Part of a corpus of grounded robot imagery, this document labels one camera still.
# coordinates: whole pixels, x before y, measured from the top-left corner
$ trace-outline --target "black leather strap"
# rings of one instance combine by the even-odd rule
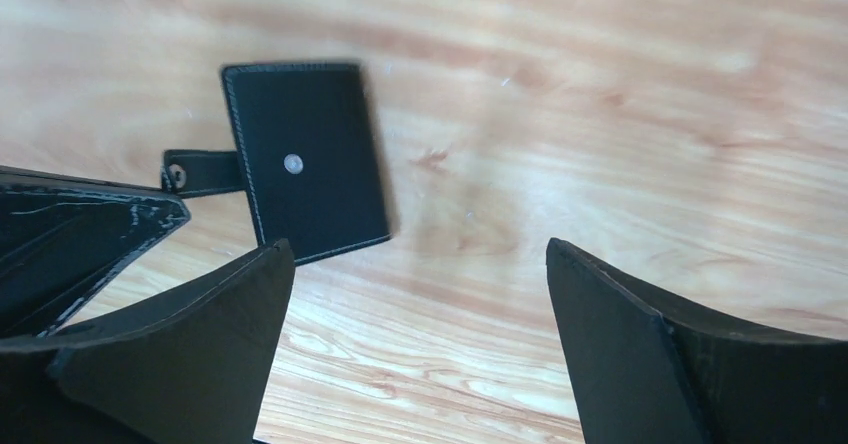
[[[165,151],[162,189],[183,199],[244,190],[236,151]]]

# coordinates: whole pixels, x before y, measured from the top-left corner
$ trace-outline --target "wood grain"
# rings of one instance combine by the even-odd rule
[[[233,147],[220,65],[367,64],[397,235],[298,270],[271,442],[581,442],[551,236],[848,338],[848,0],[0,0],[0,50],[0,163],[146,185]],[[254,245],[189,207],[78,319]]]

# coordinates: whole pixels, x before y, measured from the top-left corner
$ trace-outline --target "card holder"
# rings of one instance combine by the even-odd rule
[[[245,190],[257,242],[288,239],[297,264],[390,239],[357,63],[228,65],[221,81],[236,151],[167,151],[164,189]]]

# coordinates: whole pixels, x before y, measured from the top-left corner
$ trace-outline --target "black leather wallet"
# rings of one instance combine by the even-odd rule
[[[257,242],[288,239],[297,264],[391,237],[358,64],[230,65],[221,80],[236,151],[167,151],[166,190],[245,190]]]

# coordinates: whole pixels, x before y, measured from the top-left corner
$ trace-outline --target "silver snap button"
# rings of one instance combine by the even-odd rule
[[[179,164],[171,164],[168,166],[168,172],[170,172],[171,176],[174,178],[174,185],[177,186],[177,189],[185,187],[186,173],[183,166]]]
[[[303,172],[303,159],[300,158],[297,154],[289,154],[283,159],[283,165],[286,166],[286,170],[292,174],[300,174]]]

